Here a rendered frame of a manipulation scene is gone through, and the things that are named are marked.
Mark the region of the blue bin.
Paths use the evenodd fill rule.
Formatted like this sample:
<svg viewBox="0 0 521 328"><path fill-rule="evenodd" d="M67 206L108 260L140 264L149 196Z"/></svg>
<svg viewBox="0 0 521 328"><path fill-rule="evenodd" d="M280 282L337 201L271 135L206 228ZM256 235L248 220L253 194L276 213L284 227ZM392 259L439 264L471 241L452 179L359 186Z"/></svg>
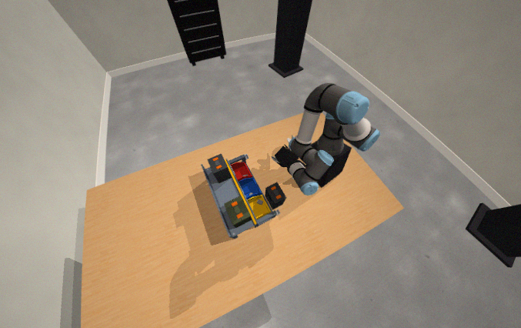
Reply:
<svg viewBox="0 0 521 328"><path fill-rule="evenodd" d="M242 191L246 195L247 200L251 199L254 196L260 196L262 195L262 192L260 191L257 183L255 182L254 178L246 178L239 181L240 186L242 187ZM249 195L250 193L253 193L252 195Z"/></svg>

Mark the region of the yellow open bin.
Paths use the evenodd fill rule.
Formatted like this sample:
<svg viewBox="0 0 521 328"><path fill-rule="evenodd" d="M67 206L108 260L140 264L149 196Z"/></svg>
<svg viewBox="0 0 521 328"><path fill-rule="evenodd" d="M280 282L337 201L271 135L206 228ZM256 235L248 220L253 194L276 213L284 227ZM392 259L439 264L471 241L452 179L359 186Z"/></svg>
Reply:
<svg viewBox="0 0 521 328"><path fill-rule="evenodd" d="M258 199L264 201L262 203L262 205L257 203ZM252 211L255 214L255 217L258 218L258 219L263 217L263 216L265 216L265 215L267 215L267 214L269 214L269 213L271 213L271 210L270 210L268 204L266 203L263 195L254 196L251 199L248 199L248 202L249 202L249 205L252 208Z"/></svg>

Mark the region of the red open bin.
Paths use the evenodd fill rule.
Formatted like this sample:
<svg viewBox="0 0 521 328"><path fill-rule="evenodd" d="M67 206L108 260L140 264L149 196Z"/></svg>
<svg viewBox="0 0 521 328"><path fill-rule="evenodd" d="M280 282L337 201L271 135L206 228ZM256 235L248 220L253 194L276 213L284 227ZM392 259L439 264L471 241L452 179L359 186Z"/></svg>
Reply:
<svg viewBox="0 0 521 328"><path fill-rule="evenodd" d="M236 162L230 165L232 167L232 170L235 172L235 176L238 181L246 178L252 178L252 174L249 171L247 165L245 162ZM248 174L248 175L247 175ZM247 175L247 176L243 176Z"/></svg>

